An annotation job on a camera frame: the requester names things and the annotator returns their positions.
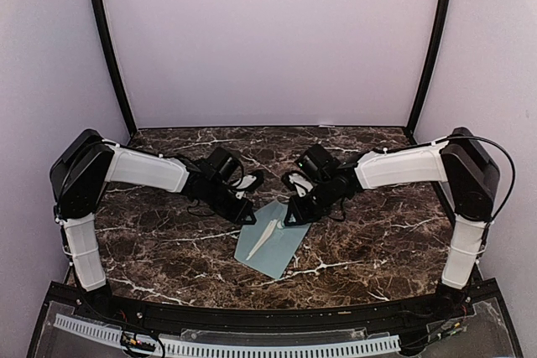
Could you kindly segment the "beige ornate letter paper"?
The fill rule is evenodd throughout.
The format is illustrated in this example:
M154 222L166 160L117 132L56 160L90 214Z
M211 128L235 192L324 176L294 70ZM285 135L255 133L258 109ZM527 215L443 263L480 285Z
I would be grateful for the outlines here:
M256 253L257 251L265 244L265 242L272 236L274 233L274 230L278 227L280 223L280 220L274 219L271 220L265 229L263 230L263 233L258 238L257 242L253 246L253 248L248 253L246 260L249 261Z

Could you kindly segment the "teal paper envelope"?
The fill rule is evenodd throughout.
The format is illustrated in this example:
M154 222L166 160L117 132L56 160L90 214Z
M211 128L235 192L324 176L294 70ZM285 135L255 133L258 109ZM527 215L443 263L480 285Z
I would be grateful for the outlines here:
M256 224L244 226L240 231L234 258L272 279L280 279L310 229L310 224L286 226L282 231L276 228L272 236L249 261L246 257L271 220L277 219L284 223L286 211L287 205L277 200L257 210Z

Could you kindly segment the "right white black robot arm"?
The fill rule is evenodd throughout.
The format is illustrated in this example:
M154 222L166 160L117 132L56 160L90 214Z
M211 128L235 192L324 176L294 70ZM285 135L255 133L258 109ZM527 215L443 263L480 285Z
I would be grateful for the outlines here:
M441 272L443 289L428 302L428 311L436 319L446 319L459 308L458 291L469 284L517 176L514 159L503 146L466 127L427 143L373 148L344 159L315 143L295 165L295 170L282 176L293 191L283 219L288 227L323 220L366 192L409 190L420 196L417 205L424 208L428 201L437 203L439 192L448 189L445 202L454 223Z

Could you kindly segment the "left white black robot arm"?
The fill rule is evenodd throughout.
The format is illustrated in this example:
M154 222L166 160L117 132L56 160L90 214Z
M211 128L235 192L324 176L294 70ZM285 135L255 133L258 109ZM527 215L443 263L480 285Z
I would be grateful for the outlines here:
M206 158L182 154L165 157L124 147L86 129L50 169L55 221L65 254L81 288L86 308L101 321L118 314L118 303L104 290L107 278L96 239L97 208L110 183L133 184L182 195L206 204L216 215L238 226L253 225L253 202L247 194L264 182L258 169L246 173L241 161L218 147Z

